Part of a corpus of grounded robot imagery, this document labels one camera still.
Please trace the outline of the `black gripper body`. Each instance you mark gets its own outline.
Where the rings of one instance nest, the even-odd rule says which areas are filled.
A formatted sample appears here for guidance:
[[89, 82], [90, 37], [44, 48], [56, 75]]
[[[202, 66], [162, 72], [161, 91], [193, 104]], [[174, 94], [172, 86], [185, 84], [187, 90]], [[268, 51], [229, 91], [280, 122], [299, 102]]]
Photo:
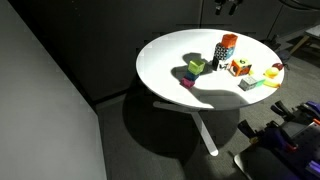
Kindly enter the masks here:
[[243, 2], [243, 0], [214, 0], [214, 1], [219, 5], [225, 4], [227, 2], [232, 2], [234, 4], [241, 4]]

